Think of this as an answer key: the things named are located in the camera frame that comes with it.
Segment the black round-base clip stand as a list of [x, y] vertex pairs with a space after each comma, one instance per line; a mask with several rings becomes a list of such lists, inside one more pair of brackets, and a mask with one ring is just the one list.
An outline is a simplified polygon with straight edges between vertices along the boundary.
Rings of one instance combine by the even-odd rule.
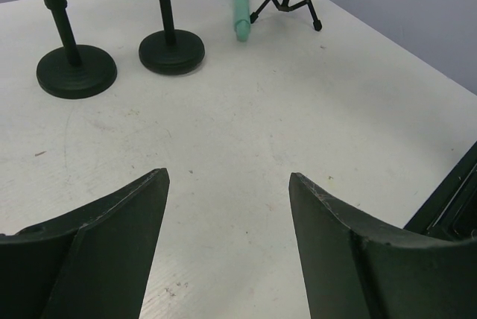
[[162, 75], [185, 75], [194, 71], [205, 58], [202, 39], [174, 26], [171, 0], [159, 0], [163, 29], [150, 34], [139, 45], [142, 65]]

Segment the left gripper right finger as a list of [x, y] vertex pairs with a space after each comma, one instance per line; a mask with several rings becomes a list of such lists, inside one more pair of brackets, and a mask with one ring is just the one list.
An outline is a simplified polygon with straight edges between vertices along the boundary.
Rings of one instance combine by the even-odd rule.
[[476, 242], [400, 229], [293, 173], [289, 196], [312, 318], [474, 318]]

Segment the mint green microphone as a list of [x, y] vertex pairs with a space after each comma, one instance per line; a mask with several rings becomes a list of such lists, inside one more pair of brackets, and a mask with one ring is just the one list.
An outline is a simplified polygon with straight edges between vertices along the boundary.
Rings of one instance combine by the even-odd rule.
[[250, 0], [232, 0], [233, 29], [239, 42], [247, 42], [250, 36]]

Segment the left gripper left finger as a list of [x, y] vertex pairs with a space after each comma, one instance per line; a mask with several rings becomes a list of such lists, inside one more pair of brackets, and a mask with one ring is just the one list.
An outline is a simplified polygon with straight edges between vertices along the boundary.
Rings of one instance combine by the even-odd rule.
[[3, 318], [138, 318], [170, 179], [158, 168], [110, 195], [1, 236]]

